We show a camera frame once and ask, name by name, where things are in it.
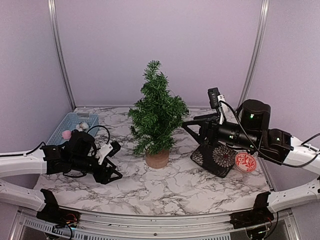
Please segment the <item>small green christmas tree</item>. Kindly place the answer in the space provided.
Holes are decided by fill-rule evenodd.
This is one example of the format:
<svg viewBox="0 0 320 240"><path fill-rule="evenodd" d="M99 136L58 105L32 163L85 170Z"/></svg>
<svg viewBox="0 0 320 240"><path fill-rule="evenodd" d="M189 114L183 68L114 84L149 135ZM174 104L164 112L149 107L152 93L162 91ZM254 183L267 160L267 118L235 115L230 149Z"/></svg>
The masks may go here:
<svg viewBox="0 0 320 240"><path fill-rule="evenodd" d="M143 73L143 97L128 112L132 120L130 132L135 146L133 153L145 154L146 164L162 169L169 162L175 144L173 133L182 126L189 109L179 95L171 95L168 77L161 72L161 62L151 60Z"/></svg>

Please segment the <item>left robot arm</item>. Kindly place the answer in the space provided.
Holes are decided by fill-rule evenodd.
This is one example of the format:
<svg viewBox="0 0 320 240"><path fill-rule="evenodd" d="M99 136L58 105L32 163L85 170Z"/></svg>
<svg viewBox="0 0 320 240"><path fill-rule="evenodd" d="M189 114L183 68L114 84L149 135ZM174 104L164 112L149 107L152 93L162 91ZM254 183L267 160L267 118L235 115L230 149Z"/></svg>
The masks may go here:
<svg viewBox="0 0 320 240"><path fill-rule="evenodd" d="M117 141L108 141L98 148L92 135L74 130L69 140L60 145L42 143L29 152L1 155L0 176L53 175L78 171L83 175L91 174L97 183L106 185L122 178L109 160L120 149ZM43 212L53 223L60 222L64 216L55 196L46 189L33 190L1 181L0 201Z"/></svg>

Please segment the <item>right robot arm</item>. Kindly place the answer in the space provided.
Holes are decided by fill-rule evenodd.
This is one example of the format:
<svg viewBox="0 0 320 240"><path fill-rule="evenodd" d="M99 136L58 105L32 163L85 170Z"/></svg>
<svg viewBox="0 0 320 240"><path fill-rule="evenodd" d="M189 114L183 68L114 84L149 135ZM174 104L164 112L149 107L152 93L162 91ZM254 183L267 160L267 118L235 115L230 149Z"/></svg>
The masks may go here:
<svg viewBox="0 0 320 240"><path fill-rule="evenodd" d="M223 119L223 111L194 117L182 128L199 144L191 159L199 166L224 178L236 163L253 154L291 168L320 172L320 151L290 133L269 128L271 107L259 100L245 100L234 114L235 123Z"/></svg>

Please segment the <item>black floral rectangular plate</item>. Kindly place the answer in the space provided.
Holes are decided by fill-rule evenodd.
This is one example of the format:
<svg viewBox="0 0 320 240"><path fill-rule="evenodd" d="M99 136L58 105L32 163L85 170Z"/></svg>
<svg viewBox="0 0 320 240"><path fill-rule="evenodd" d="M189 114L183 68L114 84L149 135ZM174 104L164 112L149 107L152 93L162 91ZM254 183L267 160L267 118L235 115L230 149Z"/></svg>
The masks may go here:
<svg viewBox="0 0 320 240"><path fill-rule="evenodd" d="M225 178L235 164L238 153L219 142L210 145L207 141L200 144L190 159L211 174Z"/></svg>

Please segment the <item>white fluffy pompom ornament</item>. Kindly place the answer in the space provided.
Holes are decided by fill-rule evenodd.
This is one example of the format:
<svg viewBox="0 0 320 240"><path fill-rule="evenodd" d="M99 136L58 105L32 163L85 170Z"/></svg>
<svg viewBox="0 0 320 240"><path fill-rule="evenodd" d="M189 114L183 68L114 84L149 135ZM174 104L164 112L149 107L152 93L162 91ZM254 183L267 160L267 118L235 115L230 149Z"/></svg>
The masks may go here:
<svg viewBox="0 0 320 240"><path fill-rule="evenodd" d="M85 121L80 122L75 126L75 129L79 132L86 132L89 128L89 125Z"/></svg>

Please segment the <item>pink pompom ornament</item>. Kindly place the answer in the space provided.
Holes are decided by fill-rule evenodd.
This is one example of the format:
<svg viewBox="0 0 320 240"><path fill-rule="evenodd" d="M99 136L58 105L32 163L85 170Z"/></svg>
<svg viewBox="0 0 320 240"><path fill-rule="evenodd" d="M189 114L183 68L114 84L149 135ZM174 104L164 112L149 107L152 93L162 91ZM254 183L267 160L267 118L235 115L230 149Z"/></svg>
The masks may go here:
<svg viewBox="0 0 320 240"><path fill-rule="evenodd" d="M64 140L69 140L72 136L72 131L71 130L65 130L61 133L61 136Z"/></svg>

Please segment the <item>red white patterned bowl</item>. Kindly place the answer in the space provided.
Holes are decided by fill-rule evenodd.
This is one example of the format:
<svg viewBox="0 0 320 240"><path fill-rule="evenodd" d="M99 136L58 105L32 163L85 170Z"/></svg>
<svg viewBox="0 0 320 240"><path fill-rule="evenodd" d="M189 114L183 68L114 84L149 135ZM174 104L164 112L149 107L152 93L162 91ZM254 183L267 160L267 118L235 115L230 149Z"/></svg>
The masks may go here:
<svg viewBox="0 0 320 240"><path fill-rule="evenodd" d="M257 160L249 153L239 152L235 156L235 165L240 171L251 173L257 168Z"/></svg>

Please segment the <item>light blue plastic basket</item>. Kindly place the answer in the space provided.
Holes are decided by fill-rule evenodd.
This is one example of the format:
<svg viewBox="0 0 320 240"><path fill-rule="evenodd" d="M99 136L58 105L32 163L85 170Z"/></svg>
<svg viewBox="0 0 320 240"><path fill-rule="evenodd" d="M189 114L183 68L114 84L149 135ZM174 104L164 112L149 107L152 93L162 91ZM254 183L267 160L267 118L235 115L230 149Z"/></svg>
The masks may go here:
<svg viewBox="0 0 320 240"><path fill-rule="evenodd" d="M99 116L94 113L77 113L77 112L69 112L63 120L60 122L58 127L55 129L49 140L47 141L47 145L61 145L66 140L63 138L62 133L64 131L73 131L76 129L76 126L80 123L87 123L89 128L96 126L99 124Z"/></svg>

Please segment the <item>right aluminium frame post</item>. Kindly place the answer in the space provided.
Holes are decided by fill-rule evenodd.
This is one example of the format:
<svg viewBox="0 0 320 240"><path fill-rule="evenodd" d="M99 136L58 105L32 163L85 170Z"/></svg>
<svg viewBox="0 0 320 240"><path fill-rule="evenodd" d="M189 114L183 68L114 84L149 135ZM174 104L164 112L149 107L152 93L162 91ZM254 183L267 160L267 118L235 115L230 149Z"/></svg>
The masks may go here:
<svg viewBox="0 0 320 240"><path fill-rule="evenodd" d="M249 62L249 67L246 73L246 78L244 81L244 85L239 97L239 101L237 104L237 109L241 106L241 104L248 98L251 85L254 80L254 74L258 62L258 58L262 49L264 36L266 32L268 13L270 8L270 0L262 0L260 6L260 14L258 18L258 25L256 31L256 37L253 45L252 55Z"/></svg>

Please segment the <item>aluminium frame post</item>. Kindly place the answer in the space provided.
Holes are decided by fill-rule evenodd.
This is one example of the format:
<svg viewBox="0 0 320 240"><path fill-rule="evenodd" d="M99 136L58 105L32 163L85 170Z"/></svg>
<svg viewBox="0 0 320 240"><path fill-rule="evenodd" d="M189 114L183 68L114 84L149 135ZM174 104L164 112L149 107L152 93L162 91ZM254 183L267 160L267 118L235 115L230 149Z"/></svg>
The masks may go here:
<svg viewBox="0 0 320 240"><path fill-rule="evenodd" d="M70 108L74 111L76 109L76 102L72 93L71 83L69 80L68 71L67 71L67 67L66 67L66 63L63 55L62 42L61 42L61 37L59 33L58 16L56 11L56 1L48 0L47 5L48 5L50 22L51 22L53 40L55 45L55 51L57 54L62 81L66 90L66 95L69 101Z"/></svg>
<svg viewBox="0 0 320 240"><path fill-rule="evenodd" d="M252 55L249 62L249 67L246 73L246 78L244 81L244 85L239 97L239 101L237 104L237 109L241 106L241 104L248 98L251 85L254 80L254 74L258 62L258 58L262 49L264 36L266 32L268 13L270 8L270 0L262 0L260 6L260 14L258 18L258 25L256 31L256 37L253 45Z"/></svg>

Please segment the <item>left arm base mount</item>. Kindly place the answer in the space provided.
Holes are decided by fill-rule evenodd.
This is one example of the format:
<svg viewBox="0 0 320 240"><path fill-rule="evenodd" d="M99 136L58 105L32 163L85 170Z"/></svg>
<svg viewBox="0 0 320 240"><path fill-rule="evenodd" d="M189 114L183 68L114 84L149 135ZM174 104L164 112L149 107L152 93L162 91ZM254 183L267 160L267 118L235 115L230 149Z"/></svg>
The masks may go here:
<svg viewBox="0 0 320 240"><path fill-rule="evenodd" d="M80 218L78 211L46 206L38 211L36 217L40 220L56 224L57 228L76 227Z"/></svg>

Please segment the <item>aluminium front rail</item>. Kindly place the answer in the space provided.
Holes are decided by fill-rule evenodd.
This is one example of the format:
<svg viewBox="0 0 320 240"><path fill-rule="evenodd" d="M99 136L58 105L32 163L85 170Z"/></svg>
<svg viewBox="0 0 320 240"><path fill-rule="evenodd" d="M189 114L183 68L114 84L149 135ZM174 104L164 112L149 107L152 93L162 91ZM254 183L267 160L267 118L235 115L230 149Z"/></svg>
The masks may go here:
<svg viewBox="0 0 320 240"><path fill-rule="evenodd" d="M10 230L10 240L299 240L291 210L273 221L234 228L231 212L144 216L76 210L71 227L38 219L36 212L19 208Z"/></svg>

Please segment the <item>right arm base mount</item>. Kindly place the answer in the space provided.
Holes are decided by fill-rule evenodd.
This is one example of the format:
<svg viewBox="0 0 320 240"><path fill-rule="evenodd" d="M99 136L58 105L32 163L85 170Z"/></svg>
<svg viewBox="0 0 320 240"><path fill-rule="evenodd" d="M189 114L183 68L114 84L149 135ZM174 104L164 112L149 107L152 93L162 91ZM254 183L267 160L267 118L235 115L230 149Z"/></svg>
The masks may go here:
<svg viewBox="0 0 320 240"><path fill-rule="evenodd" d="M251 209L232 213L229 223L234 229L240 229L271 222L274 219L274 215L269 210Z"/></svg>

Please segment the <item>left aluminium frame post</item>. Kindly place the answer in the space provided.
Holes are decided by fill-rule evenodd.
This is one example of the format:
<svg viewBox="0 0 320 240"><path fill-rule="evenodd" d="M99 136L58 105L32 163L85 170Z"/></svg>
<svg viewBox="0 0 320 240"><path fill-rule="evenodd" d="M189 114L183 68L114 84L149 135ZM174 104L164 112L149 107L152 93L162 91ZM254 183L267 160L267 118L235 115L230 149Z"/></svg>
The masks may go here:
<svg viewBox="0 0 320 240"><path fill-rule="evenodd" d="M72 93L71 83L69 80L68 71L67 71L67 67L66 67L66 63L63 55L62 42L61 42L61 37L59 33L58 16L56 11L56 1L48 0L47 5L48 5L50 22L51 22L53 40L55 45L55 51L57 54L62 81L66 90L66 95L69 101L70 108L74 111L76 109L76 102Z"/></svg>

